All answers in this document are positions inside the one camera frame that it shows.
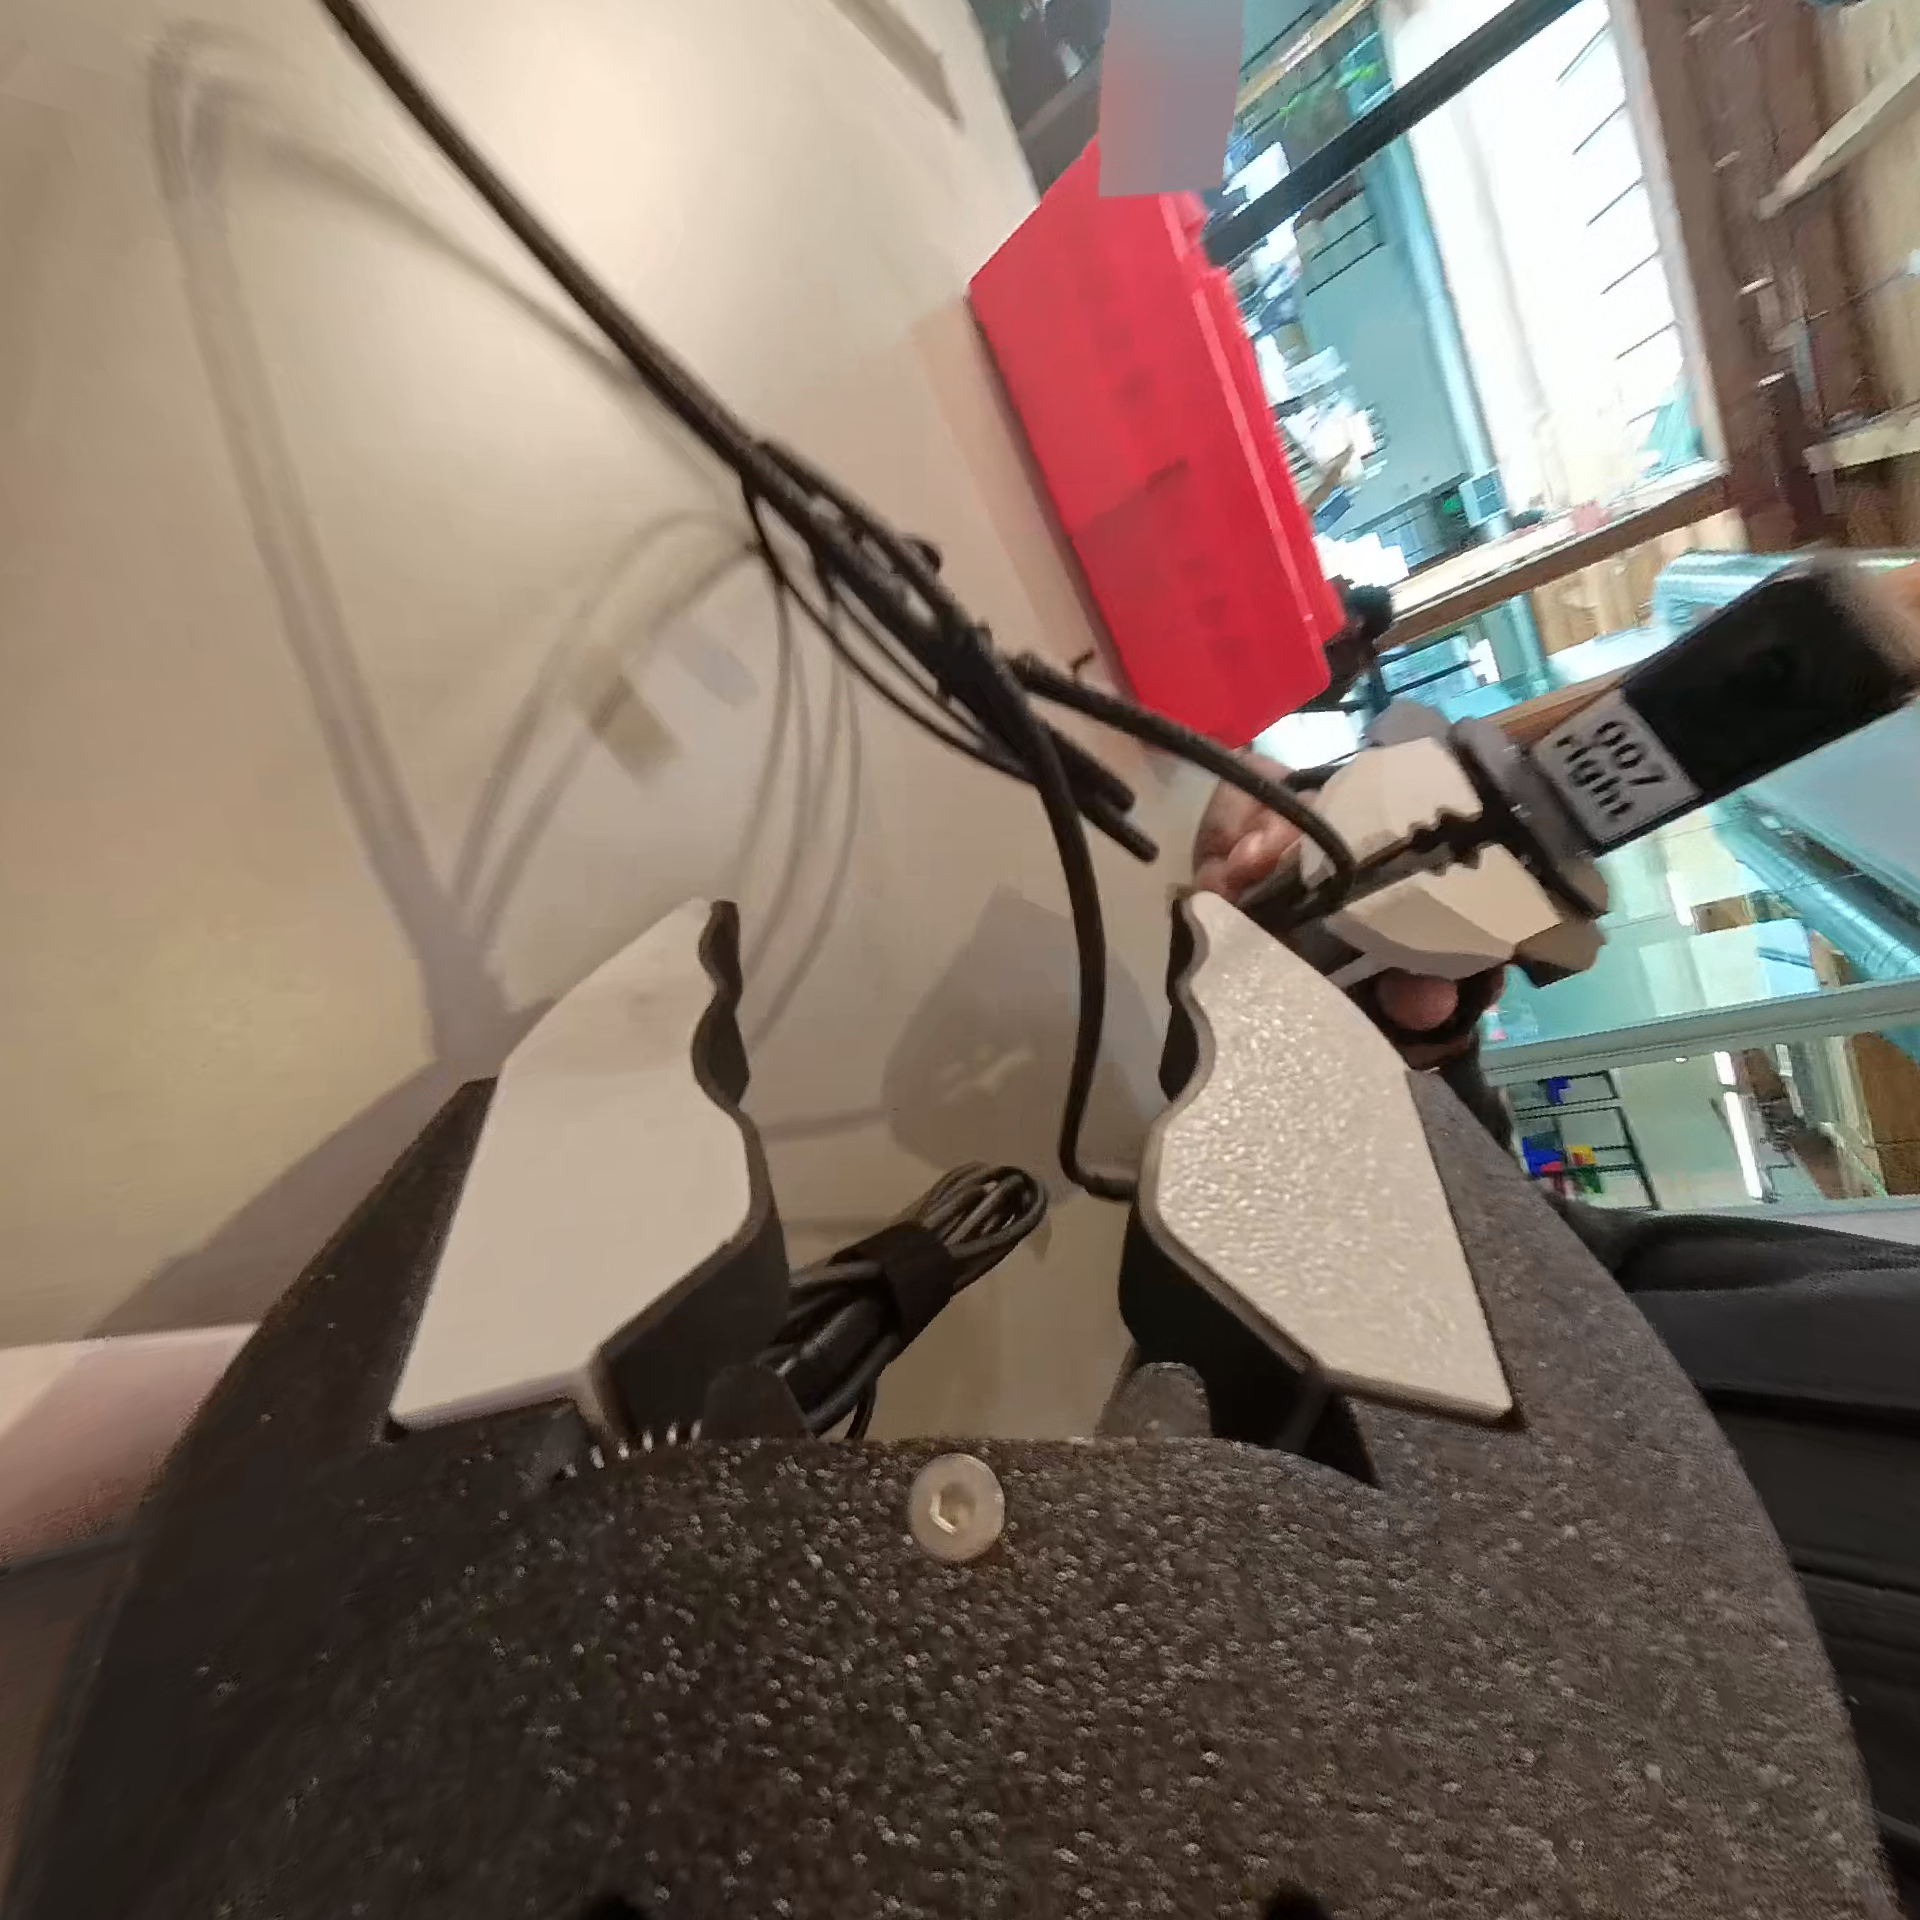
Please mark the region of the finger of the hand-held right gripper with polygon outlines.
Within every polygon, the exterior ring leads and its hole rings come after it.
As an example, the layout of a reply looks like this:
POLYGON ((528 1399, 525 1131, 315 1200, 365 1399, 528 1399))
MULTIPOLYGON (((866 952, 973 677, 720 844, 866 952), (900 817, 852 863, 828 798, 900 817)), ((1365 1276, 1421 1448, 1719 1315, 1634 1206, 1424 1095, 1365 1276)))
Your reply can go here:
POLYGON ((1332 913, 1329 929, 1352 958, 1329 967, 1329 977, 1365 982, 1402 971, 1464 981, 1511 961, 1559 920, 1559 903, 1521 861, 1419 869, 1332 913))
POLYGON ((1353 886, 1476 863, 1485 845, 1482 792, 1444 735, 1361 750, 1308 800, 1353 855, 1353 886))

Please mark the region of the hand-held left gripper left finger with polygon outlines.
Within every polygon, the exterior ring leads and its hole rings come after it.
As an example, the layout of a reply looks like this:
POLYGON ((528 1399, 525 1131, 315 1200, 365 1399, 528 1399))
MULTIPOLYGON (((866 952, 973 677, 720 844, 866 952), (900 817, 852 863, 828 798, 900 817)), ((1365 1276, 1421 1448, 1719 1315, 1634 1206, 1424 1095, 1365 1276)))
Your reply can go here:
POLYGON ((689 1441, 784 1321, 789 1263, 735 901, 685 901, 556 999, 498 1069, 392 1396, 405 1431, 575 1405, 689 1441))

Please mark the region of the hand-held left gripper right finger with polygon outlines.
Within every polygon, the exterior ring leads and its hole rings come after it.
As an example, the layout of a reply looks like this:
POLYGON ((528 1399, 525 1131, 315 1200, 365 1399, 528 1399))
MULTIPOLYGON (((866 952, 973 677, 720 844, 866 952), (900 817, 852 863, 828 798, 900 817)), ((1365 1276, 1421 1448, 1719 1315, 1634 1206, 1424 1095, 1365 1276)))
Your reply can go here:
POLYGON ((1120 1261, 1148 1361, 1216 1414, 1277 1389, 1505 1423, 1514 1389, 1394 1045, 1215 894, 1172 905, 1167 1108, 1120 1261))

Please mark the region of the person's right hand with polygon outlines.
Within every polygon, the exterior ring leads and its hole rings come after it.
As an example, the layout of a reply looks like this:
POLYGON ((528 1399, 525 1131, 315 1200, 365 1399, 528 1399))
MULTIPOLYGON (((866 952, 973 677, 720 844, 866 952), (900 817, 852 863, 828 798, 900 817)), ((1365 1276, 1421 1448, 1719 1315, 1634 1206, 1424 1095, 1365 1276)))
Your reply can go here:
MULTIPOLYGON (((1193 836, 1192 879, 1239 903, 1257 884, 1299 861, 1300 833, 1233 783, 1219 783, 1193 836)), ((1482 1022, 1497 1003, 1505 969, 1465 977, 1388 969, 1352 997, 1396 1041, 1419 1072, 1474 1073, 1482 1068, 1482 1022)))

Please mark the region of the red plastic bin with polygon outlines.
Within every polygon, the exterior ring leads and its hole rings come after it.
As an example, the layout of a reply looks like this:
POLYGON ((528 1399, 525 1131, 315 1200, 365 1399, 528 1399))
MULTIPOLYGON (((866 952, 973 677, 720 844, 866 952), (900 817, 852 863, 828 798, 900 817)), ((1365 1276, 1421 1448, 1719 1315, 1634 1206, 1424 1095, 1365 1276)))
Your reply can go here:
POLYGON ((1125 683, 1249 748, 1329 689, 1346 615, 1204 221, 1107 197, 1092 140, 967 299, 1125 683))

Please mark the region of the black pole stand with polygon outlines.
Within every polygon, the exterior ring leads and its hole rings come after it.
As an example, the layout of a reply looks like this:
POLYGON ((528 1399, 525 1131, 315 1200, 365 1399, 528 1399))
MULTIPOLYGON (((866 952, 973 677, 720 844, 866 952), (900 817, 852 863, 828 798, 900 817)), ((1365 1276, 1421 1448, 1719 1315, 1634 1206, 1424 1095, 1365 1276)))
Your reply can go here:
POLYGON ((1260 249, 1268 233, 1299 216, 1332 184, 1353 175, 1367 159, 1449 105, 1464 88, 1543 33, 1572 6, 1572 3, 1514 3, 1501 6, 1419 75, 1396 85, 1378 105, 1353 119, 1299 166, 1292 166, 1274 187, 1236 212, 1211 220, 1204 229, 1207 260, 1231 269, 1260 249))

